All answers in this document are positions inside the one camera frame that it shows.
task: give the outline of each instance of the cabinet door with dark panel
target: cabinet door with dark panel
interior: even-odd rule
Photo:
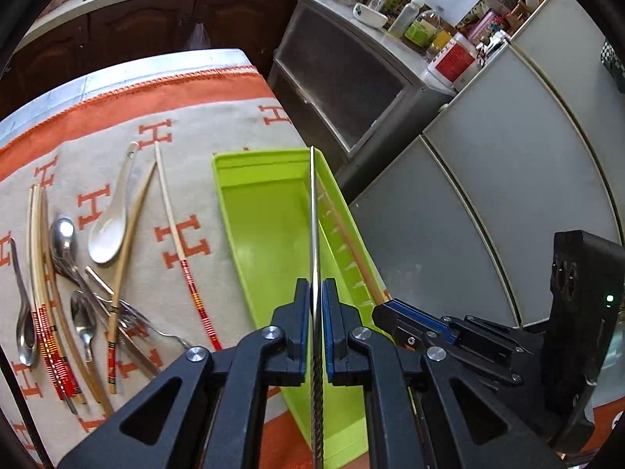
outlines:
[[[26,103],[26,96],[21,87],[20,79],[9,62],[4,74],[0,76],[0,121]]]
[[[18,50],[12,69],[27,100],[89,72],[87,16],[50,30]]]
[[[178,52],[191,34],[195,0],[130,0],[89,15],[98,68]]]
[[[194,20],[204,23],[211,48],[241,49],[268,76],[297,0],[197,0]]]

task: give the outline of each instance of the black device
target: black device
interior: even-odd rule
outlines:
[[[557,275],[565,261],[567,270],[576,263],[573,285],[564,280],[567,294]],[[372,469],[556,469],[565,465],[555,449],[582,448],[592,434],[578,413],[588,398],[582,393],[561,409],[549,393],[565,367],[571,376],[596,378],[623,296],[625,250],[583,231],[557,233],[554,262],[545,333],[474,316],[436,319],[393,299],[374,309],[373,320],[397,345],[340,303],[333,279],[323,282],[328,381],[362,387]],[[599,305],[607,293],[614,307]],[[58,469],[257,467],[268,386],[304,381],[310,298],[300,279],[295,300],[276,309],[270,326],[223,351],[190,349]],[[568,329],[595,346],[561,344],[560,337],[570,340]],[[551,358],[566,365],[545,367]],[[612,435],[621,439],[623,431]],[[611,454],[624,450],[615,440],[606,445]]]

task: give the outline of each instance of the green tray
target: green tray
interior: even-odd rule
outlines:
[[[271,321],[274,308],[293,301],[298,278],[310,280],[310,180],[308,149],[248,151],[217,155],[215,183],[234,262],[254,324]],[[352,239],[373,262],[320,152],[317,175]],[[336,279],[343,303],[358,308],[362,323],[374,328],[374,302],[353,263],[351,251],[335,228],[323,199],[319,202],[322,278]],[[283,388],[282,396],[310,443],[310,387]],[[367,451],[363,392],[334,388],[324,378],[324,454],[326,469],[342,467]]]

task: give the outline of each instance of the white dish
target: white dish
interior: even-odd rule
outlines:
[[[358,21],[371,28],[381,28],[388,21],[387,16],[383,13],[370,9],[364,4],[355,4],[352,14]]]

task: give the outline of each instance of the white spoon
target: white spoon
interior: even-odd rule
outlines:
[[[98,217],[89,234],[89,255],[98,264],[108,263],[121,248],[126,232],[126,188],[132,160],[139,149],[139,144],[131,142],[126,150],[126,158],[121,166],[113,199]]]

